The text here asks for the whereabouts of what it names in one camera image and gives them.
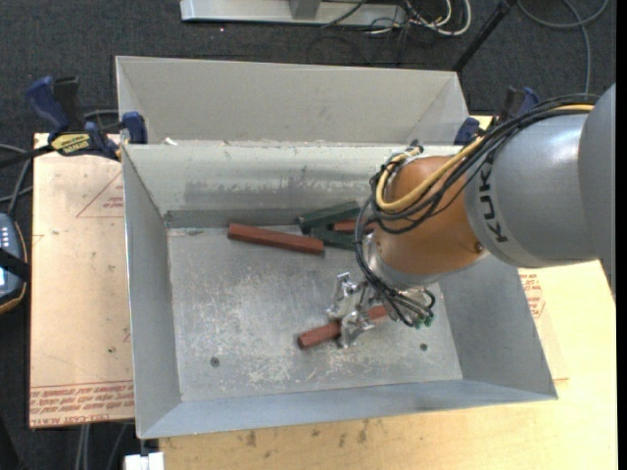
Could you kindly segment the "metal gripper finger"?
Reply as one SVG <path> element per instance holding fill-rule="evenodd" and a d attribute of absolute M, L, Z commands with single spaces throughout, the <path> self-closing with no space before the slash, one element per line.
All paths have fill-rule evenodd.
<path fill-rule="evenodd" d="M 349 348 L 358 337 L 375 327 L 366 310 L 353 310 L 340 319 L 340 332 L 337 338 L 339 348 Z"/>
<path fill-rule="evenodd" d="M 366 283 L 353 281 L 349 272 L 337 275 L 331 304 L 326 310 L 328 317 L 343 318 L 355 311 L 365 288 Z"/>

